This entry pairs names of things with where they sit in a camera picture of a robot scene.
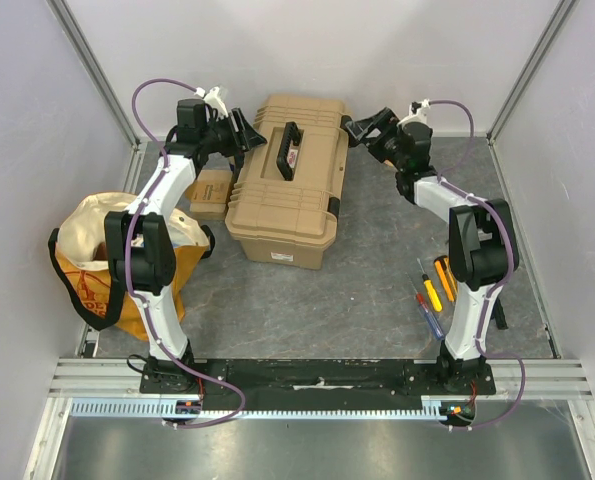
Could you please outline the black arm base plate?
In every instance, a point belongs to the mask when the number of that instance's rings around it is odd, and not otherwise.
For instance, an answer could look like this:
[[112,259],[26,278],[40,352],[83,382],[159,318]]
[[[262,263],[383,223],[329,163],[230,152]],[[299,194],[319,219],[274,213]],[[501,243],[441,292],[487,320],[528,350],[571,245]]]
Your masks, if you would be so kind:
[[208,405],[235,408],[241,400],[257,407],[332,407],[339,403],[413,400],[423,395],[490,395],[496,392],[491,366],[483,359],[451,367],[445,361],[410,359],[209,359],[189,373],[170,361],[149,357],[127,366],[141,375],[140,391],[197,394]]

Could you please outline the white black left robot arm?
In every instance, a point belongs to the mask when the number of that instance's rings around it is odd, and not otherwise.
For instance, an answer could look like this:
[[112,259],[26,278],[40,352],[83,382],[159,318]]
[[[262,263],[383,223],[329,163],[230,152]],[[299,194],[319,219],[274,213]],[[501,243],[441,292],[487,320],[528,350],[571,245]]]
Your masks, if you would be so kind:
[[176,115],[155,172],[124,210],[106,215],[104,231],[111,278],[137,306],[150,355],[169,361],[162,380],[183,393],[196,384],[197,369],[182,359],[190,342],[179,325],[172,292],[177,261],[167,221],[210,155],[232,157],[241,167],[245,154],[267,140],[239,108],[221,115],[215,102],[185,99],[178,102]]

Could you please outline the tan plastic toolbox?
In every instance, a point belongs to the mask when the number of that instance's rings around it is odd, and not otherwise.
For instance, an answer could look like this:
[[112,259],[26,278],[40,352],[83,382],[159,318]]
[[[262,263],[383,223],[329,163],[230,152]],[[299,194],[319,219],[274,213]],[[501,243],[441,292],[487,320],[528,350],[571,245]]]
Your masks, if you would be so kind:
[[259,107],[253,126],[267,142],[246,155],[225,219],[248,259],[321,268],[337,235],[350,116],[341,100],[288,94]]

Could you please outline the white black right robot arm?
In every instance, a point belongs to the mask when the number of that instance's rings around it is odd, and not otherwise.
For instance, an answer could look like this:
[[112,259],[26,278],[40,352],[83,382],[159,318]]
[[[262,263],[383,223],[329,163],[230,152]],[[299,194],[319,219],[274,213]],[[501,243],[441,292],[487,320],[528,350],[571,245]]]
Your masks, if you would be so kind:
[[457,281],[457,298],[434,377],[442,391],[454,394],[471,376],[485,372],[493,306],[517,268],[518,254],[508,203],[467,193],[432,166],[433,130],[427,123],[431,105],[413,103],[404,119],[388,108],[361,120],[345,117],[341,127],[350,146],[364,145],[377,161],[392,163],[403,197],[448,226],[448,265]]

